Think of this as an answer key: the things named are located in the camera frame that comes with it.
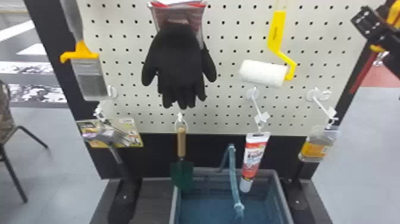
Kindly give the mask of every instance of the paint roller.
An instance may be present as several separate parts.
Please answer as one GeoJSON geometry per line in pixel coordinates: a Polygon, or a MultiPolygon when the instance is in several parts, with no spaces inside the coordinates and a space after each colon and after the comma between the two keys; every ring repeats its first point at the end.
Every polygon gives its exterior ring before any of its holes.
{"type": "Polygon", "coordinates": [[[283,85],[284,80],[293,79],[297,64],[280,51],[283,30],[285,28],[287,4],[288,0],[285,2],[276,2],[276,8],[282,8],[282,10],[275,10],[273,14],[270,33],[268,34],[268,48],[288,64],[289,69],[286,66],[278,64],[244,60],[239,70],[240,78],[243,82],[279,88],[283,85]]]}
{"type": "Polygon", "coordinates": [[[243,82],[277,88],[283,85],[287,72],[286,66],[252,60],[244,60],[239,69],[240,79],[243,82]]]}

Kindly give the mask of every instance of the black glove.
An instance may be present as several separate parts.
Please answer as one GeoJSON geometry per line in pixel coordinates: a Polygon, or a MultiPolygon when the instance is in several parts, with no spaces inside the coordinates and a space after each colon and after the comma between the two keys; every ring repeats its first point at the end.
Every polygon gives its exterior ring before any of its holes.
{"type": "Polygon", "coordinates": [[[216,80],[213,60],[207,48],[200,50],[190,25],[167,23],[154,37],[142,70],[142,83],[150,85],[158,76],[158,93],[165,108],[178,102],[181,109],[195,106],[195,98],[206,99],[202,72],[216,80]]]}

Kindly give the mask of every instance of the pegboard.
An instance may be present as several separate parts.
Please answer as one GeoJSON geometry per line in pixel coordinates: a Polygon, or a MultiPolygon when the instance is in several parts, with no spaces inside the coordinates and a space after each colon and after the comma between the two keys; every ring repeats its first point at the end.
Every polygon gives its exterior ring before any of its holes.
{"type": "MultiPolygon", "coordinates": [[[[146,0],[78,0],[88,47],[100,53],[107,84],[119,97],[105,103],[108,117],[132,116],[141,132],[172,133],[180,111],[162,107],[157,79],[141,84],[143,61],[155,26],[146,0]]],[[[253,84],[240,81],[244,59],[284,64],[267,49],[275,1],[208,1],[203,17],[205,43],[217,68],[217,81],[206,80],[205,102],[197,100],[184,118],[189,133],[244,134],[257,130],[256,110],[246,99],[253,84]]],[[[350,23],[362,5],[380,1],[322,3],[319,0],[289,1],[282,51],[298,63],[295,78],[280,88],[258,85],[261,111],[271,114],[264,130],[273,135],[305,136],[327,118],[314,102],[305,100],[317,86],[332,96],[323,104],[334,107],[347,83],[365,40],[350,23]]]]}

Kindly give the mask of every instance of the chair leg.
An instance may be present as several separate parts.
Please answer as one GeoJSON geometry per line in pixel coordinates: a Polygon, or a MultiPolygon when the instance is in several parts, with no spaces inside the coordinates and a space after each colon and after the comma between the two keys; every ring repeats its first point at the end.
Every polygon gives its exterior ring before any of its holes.
{"type": "Polygon", "coordinates": [[[3,161],[5,163],[5,166],[7,167],[8,172],[10,173],[12,181],[14,182],[15,187],[17,187],[18,193],[20,194],[20,196],[21,196],[22,200],[24,201],[24,203],[27,203],[28,202],[28,198],[26,197],[24,189],[22,188],[21,183],[18,180],[18,177],[15,174],[15,171],[14,171],[14,169],[13,169],[13,167],[12,167],[12,165],[11,165],[11,163],[10,163],[10,161],[9,161],[5,151],[4,151],[4,146],[1,145],[0,147],[1,147],[1,149],[0,149],[1,156],[3,157],[3,161]]]}
{"type": "Polygon", "coordinates": [[[28,131],[28,129],[26,129],[24,126],[17,126],[17,129],[21,129],[23,132],[25,132],[27,135],[29,135],[31,138],[33,138],[36,142],[40,143],[41,145],[43,145],[43,147],[45,148],[49,148],[47,146],[47,144],[45,144],[44,142],[42,142],[42,140],[40,140],[38,137],[36,137],[34,134],[32,134],[30,131],[28,131]]]}

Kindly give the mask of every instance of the red floor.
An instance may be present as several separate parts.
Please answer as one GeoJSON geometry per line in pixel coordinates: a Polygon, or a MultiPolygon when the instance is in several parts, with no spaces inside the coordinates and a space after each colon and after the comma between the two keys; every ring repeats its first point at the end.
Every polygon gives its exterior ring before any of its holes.
{"type": "Polygon", "coordinates": [[[361,86],[400,88],[400,79],[385,66],[372,66],[362,81],[361,86]]]}

